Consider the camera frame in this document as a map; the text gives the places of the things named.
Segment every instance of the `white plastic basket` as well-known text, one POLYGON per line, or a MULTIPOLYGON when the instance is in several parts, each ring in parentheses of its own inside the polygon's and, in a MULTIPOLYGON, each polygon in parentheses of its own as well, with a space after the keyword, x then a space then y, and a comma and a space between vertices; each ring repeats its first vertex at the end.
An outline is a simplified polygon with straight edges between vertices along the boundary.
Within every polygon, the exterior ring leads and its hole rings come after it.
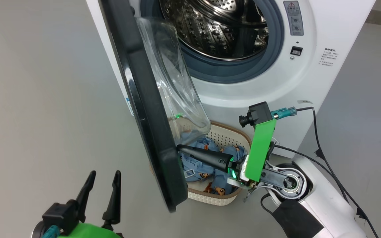
MULTIPOLYGON (((207 137, 212 139, 220 149, 230 145, 240 145, 249 153, 251 147, 251 140, 245 133, 216 122, 211 122, 211 130, 207 137)), ((212 179, 203 182, 188 182, 188 198, 216 206, 224 206, 231 203, 242 191, 241 188, 238 188, 233 193, 224 196, 204 192, 207 185, 213 181, 212 179)))

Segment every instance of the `gray tile floor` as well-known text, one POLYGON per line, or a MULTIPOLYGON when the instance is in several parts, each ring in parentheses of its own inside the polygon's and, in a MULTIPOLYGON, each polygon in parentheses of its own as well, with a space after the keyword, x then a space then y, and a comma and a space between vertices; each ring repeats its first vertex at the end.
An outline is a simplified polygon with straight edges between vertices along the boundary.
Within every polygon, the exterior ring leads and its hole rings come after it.
MULTIPOLYGON (((87 222, 102 224, 120 169, 115 229, 126 237, 285 237, 261 193, 168 213, 93 24, 84 1, 0 1, 0 237, 29 236, 92 169, 87 222)), ((364 26, 318 121, 330 164, 381 235, 381 27, 364 26)), ((301 151, 314 150, 311 130, 301 151)))

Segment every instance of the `blue clothing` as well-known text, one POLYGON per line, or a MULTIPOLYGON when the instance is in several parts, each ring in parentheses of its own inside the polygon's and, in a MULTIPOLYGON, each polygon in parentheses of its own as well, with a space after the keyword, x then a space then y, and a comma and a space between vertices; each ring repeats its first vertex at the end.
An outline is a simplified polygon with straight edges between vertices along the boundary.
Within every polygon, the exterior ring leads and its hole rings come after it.
MULTIPOLYGON (((202 139, 197 140, 189 144, 189 146, 197 147, 201 149, 208 149, 212 151, 219 151, 218 146, 209 138, 204 137, 202 139)), ((183 169, 184 171, 193 169, 195 171, 195 175, 189 178, 186 178, 186 181, 201 181, 207 179, 210 175, 214 173, 214 168, 201 162, 197 161, 192 157, 184 155, 180 153, 180 158, 182 159, 183 169)))
MULTIPOLYGON (((233 155, 233 161, 238 161, 246 155, 245 148, 242 146, 227 146, 222 149, 223 153, 233 155)), ((227 178, 232 175, 221 170, 214 169, 214 181, 211 184, 211 193, 227 195, 234 192, 234 189, 227 183, 227 178)))

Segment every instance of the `black cable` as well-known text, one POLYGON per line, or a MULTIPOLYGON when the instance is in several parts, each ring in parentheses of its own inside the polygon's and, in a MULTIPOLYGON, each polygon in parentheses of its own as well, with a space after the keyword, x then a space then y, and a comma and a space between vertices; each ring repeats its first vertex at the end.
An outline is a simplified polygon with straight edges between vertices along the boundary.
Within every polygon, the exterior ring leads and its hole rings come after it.
MULTIPOLYGON (((330 167, 330 164, 328 163, 327 159, 325 158, 325 155, 322 151, 322 148, 320 146, 320 141, 318 139, 318 132, 317 132, 317 120, 316 120, 316 111, 314 110, 314 107, 303 107, 303 108, 298 108, 296 111, 302 111, 302 110, 312 110, 313 111, 313 118, 314 118, 314 132, 316 133, 316 141, 317 141, 317 147, 318 147, 318 150, 316 151, 316 155, 320 158, 322 158, 325 162, 325 164, 327 165, 328 169, 330 170, 330 172, 335 175, 335 173, 333 172, 333 169, 331 169, 330 167)), ((346 202, 349 202, 348 201, 348 198, 346 197, 346 194, 345 192, 343 191, 343 189, 340 187, 340 185, 338 184, 337 185, 340 189, 340 192, 342 193, 342 196, 343 196, 343 199, 345 199, 346 202)))
POLYGON ((365 212, 363 211, 363 209, 358 205, 357 202, 355 202, 355 200, 352 198, 352 196, 348 193, 348 191, 345 189, 345 187, 342 185, 342 183, 339 181, 339 179, 336 177, 336 175, 334 175, 333 173, 331 173, 324 165, 322 165, 319 161, 316 161, 315 159, 309 157, 308 155, 304 155, 296 150, 293 150, 293 149, 289 149, 289 148, 286 148, 284 146, 280 146, 280 145, 276 145, 275 147, 277 148, 280 148, 280 149, 284 149, 284 150, 287 150, 287 151, 290 151, 290 152, 294 152, 298 155, 301 155, 307 159, 309 159, 310 161, 313 161, 314 163, 318 164, 322 169, 324 169, 333 179, 334 181, 336 181, 337 185, 349 196, 349 198, 351 199, 351 201, 355 204, 355 206, 357 207, 357 214, 358 214, 358 211, 360 212, 362 218, 364 220, 366 220, 368 222, 368 224, 370 225, 370 228, 374 234, 374 236, 376 238, 378 238, 378 235, 373 227, 373 225, 371 224, 370 220, 368 219, 367 215, 365 214, 365 212))
POLYGON ((273 215, 273 213, 263 205, 263 201, 264 201, 264 199, 268 198, 269 196, 270 196, 269 193, 267 193, 266 195, 264 195, 264 196, 261 198, 260 203, 261 203, 261 206, 263 207, 264 210, 266 210, 268 213, 270 213, 270 215, 273 215))

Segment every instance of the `green robot part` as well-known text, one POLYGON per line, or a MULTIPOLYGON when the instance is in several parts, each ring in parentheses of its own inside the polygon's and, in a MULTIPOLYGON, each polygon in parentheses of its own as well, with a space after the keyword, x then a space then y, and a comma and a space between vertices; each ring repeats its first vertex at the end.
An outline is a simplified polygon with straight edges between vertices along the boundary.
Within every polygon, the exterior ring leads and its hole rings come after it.
POLYGON ((88 223, 79 223, 68 236, 60 235, 60 238, 123 238, 120 234, 94 226, 88 223))
POLYGON ((254 139, 252 140, 251 151, 249 152, 245 168, 245 176, 250 180, 260 181, 271 138, 273 137, 275 123, 276 120, 271 119, 254 126, 254 139))

